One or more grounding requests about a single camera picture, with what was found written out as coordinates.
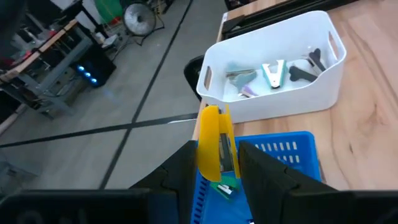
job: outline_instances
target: computer tower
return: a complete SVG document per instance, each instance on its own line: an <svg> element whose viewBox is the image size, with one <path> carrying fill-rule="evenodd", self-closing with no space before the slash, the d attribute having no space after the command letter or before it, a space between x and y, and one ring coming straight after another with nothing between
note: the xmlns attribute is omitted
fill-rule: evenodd
<svg viewBox="0 0 398 224"><path fill-rule="evenodd" d="M115 69L115 64L97 44L92 45L75 64L75 70L93 88L103 86Z"/></svg>

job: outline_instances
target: bin handle hole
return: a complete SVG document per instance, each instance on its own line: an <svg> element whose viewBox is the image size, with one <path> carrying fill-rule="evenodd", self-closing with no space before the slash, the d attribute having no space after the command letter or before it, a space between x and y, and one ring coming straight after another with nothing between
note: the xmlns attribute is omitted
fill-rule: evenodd
<svg viewBox="0 0 398 224"><path fill-rule="evenodd" d="M204 83L206 90L209 90L210 80L211 80L211 68L210 68L210 66L207 66L205 83Z"/></svg>
<svg viewBox="0 0 398 224"><path fill-rule="evenodd" d="M329 32L329 44L333 51L333 55L335 56L336 60L338 60L340 58L339 53L338 53L338 47L337 47L336 41L333 38L333 35L331 34L331 32Z"/></svg>

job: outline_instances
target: white plastic bin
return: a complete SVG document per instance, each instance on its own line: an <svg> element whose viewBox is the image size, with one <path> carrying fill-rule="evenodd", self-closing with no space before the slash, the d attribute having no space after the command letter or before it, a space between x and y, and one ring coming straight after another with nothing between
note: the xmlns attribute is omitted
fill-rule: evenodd
<svg viewBox="0 0 398 224"><path fill-rule="evenodd" d="M327 69L314 82L252 98L224 97L228 64L260 68L279 59L300 59L315 48L321 50ZM209 105L223 109L229 105L234 123L324 110L337 101L345 58L346 49L329 15L308 12L211 46L205 54L197 92ZM210 79L208 88L206 76ZM291 82L289 77L287 73L287 82Z"/></svg>

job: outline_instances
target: green object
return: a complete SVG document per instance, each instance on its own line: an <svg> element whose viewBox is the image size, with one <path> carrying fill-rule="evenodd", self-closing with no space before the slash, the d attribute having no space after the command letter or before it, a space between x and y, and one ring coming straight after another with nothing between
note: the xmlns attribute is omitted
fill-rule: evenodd
<svg viewBox="0 0 398 224"><path fill-rule="evenodd" d="M210 187L215 189L218 193L220 193L225 199L229 200L230 198L223 192L221 191L217 186L220 184L227 185L232 187L234 190L239 190L239 185L238 182L234 177L228 177L228 176L221 176L221 182L212 182L210 184Z"/></svg>
<svg viewBox="0 0 398 224"><path fill-rule="evenodd" d="M118 0L95 0L95 6L103 23L109 23L114 18L123 15L123 9Z"/></svg>

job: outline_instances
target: blue basket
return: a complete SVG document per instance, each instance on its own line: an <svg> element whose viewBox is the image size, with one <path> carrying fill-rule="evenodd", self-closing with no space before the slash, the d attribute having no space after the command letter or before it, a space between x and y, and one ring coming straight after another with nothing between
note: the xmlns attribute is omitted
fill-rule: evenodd
<svg viewBox="0 0 398 224"><path fill-rule="evenodd" d="M315 140L308 131L235 137L237 146L240 141L250 142L284 164L321 181ZM226 175L234 177L233 172ZM248 224L252 216L241 181L238 183L238 194L228 201L210 187L210 182L198 170L191 224Z"/></svg>

